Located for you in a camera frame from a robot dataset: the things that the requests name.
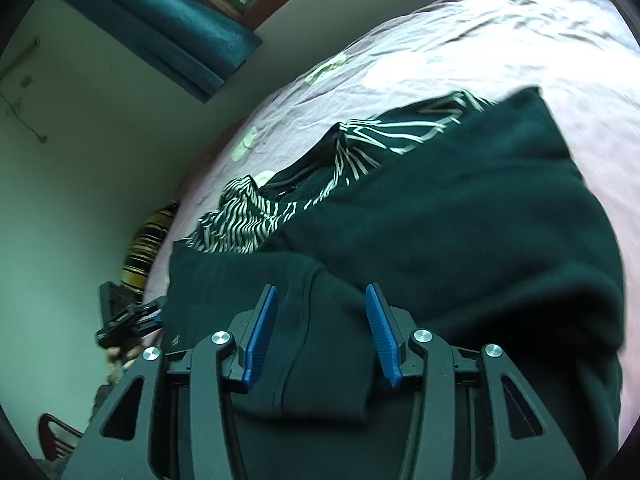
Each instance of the striped pillow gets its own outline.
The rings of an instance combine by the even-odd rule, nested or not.
[[[153,213],[140,226],[129,246],[122,267],[122,285],[134,293],[138,303],[142,302],[151,265],[169,232],[179,205],[178,201],[172,200],[167,206]]]

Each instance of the striped garment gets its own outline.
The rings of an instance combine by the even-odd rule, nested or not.
[[[315,197],[306,201],[276,202],[260,194],[251,176],[235,178],[223,189],[220,208],[202,216],[196,230],[183,240],[198,251],[251,253],[278,226],[297,212],[314,206],[337,187],[349,186],[443,133],[452,124],[460,124],[494,104],[461,90],[443,98],[396,108],[368,120],[338,123],[327,133],[335,139],[331,146],[333,176]],[[272,183],[279,181],[279,177],[281,174],[276,174],[267,187],[273,187]]]
[[[129,246],[122,266],[122,285],[135,294],[138,303],[142,302],[146,279],[151,265],[166,238],[178,211],[179,202],[175,200],[153,213],[140,226],[135,238]]]

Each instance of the pink bedsheet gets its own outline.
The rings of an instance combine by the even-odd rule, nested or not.
[[[145,299],[165,293],[172,242],[217,207],[232,178],[283,169],[337,121],[459,88],[500,100],[539,85],[622,248],[622,443],[640,412],[639,81],[640,48],[607,0],[441,0],[383,23],[271,95],[242,125],[182,202]]]

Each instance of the electrical cable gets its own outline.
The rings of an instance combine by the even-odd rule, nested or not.
[[[25,127],[27,127],[28,129],[30,129],[33,132],[33,135],[35,135],[38,140],[40,141],[40,144],[44,144],[45,142],[47,142],[49,140],[49,137],[47,136],[41,136],[36,130],[34,130],[31,126],[29,126],[22,117],[20,117],[20,115],[18,115],[18,112],[15,111],[14,106],[9,102],[9,99],[7,99],[6,97],[4,97],[4,95],[0,92],[0,98],[2,98],[2,100],[7,103],[9,105],[9,108],[11,109],[12,113],[14,114],[15,118],[18,119]]]

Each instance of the wrinkled sheet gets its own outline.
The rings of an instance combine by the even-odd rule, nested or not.
[[[337,121],[460,88],[501,100],[539,85],[623,253],[622,443],[640,412],[639,81],[640,48],[607,0],[441,0],[383,23],[272,94],[241,126],[183,200],[145,300],[165,293],[172,242],[217,207],[232,178],[267,179]]]

